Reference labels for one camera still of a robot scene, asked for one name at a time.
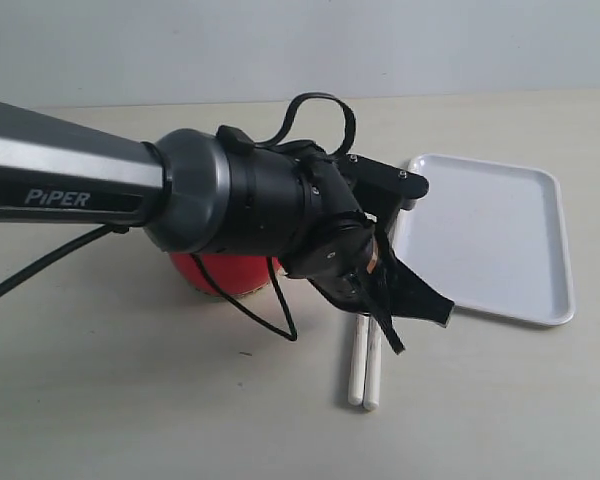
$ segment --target white tray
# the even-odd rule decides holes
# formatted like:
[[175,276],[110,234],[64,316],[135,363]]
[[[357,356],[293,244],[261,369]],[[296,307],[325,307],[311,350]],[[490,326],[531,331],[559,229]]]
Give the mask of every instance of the white tray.
[[397,256],[458,307],[541,325],[575,312],[560,188],[546,172],[444,155],[408,170],[429,193],[402,211]]

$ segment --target red object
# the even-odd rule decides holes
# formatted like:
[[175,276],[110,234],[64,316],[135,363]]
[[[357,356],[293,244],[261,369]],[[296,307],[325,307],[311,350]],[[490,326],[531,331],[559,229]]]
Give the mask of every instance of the red object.
[[[218,292],[207,283],[198,265],[186,253],[172,253],[171,261],[189,283],[210,295]],[[200,255],[211,278],[229,295],[245,295],[269,283],[269,270],[265,257],[236,255]],[[274,259],[276,271],[280,264]]]

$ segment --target white rod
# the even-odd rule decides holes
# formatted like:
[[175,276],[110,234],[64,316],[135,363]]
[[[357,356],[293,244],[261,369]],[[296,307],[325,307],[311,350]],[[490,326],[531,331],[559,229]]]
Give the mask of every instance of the white rod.
[[369,324],[367,372],[362,401],[364,408],[367,410],[375,410],[380,406],[381,333],[382,330],[378,326],[378,322],[372,320]]
[[367,368],[368,334],[369,317],[358,315],[351,353],[351,375],[349,376],[349,403],[351,405],[361,405],[364,398],[364,372]]

